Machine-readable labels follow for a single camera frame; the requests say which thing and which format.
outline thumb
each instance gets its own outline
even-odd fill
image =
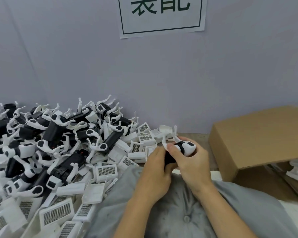
[[[177,167],[178,165],[176,163],[167,164],[165,167],[165,175],[170,176],[172,171]]]
[[[171,143],[167,144],[167,149],[178,165],[180,165],[183,162],[185,156]]]

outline cardboard box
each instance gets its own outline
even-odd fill
[[[284,106],[214,123],[209,143],[224,181],[279,200],[298,193],[267,164],[298,158],[298,107]]]

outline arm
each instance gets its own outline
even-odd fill
[[[176,160],[184,181],[200,201],[218,238],[257,238],[245,222],[220,195],[211,180],[208,152],[197,142],[195,154],[185,157],[173,144],[167,144],[171,156]]]
[[[165,153],[157,147],[148,157],[113,238],[144,237],[150,210],[169,190],[171,172],[177,166],[168,164],[164,169]]]

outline black border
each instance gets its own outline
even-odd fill
[[[185,29],[185,28],[199,27],[199,26],[201,26],[202,3],[203,3],[203,0],[201,0],[200,22],[199,22],[199,25],[198,25],[198,26],[192,26],[192,27],[178,27],[178,28],[160,29],[160,30],[153,30],[153,31],[124,33],[123,18],[122,18],[122,16],[121,16],[121,9],[120,9],[120,0],[118,0],[118,4],[119,4],[119,12],[120,12],[120,20],[121,20],[121,27],[123,28],[123,34],[126,35],[126,34],[135,34],[135,33],[149,33],[149,32],[159,32],[159,31],[167,31],[167,30],[176,30],[176,29]]]

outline pile of black and white devices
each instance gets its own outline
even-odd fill
[[[82,237],[129,166],[168,139],[186,156],[195,150],[176,137],[176,126],[139,125],[136,112],[124,117],[110,98],[84,106],[79,98],[76,112],[0,104],[0,237]]]

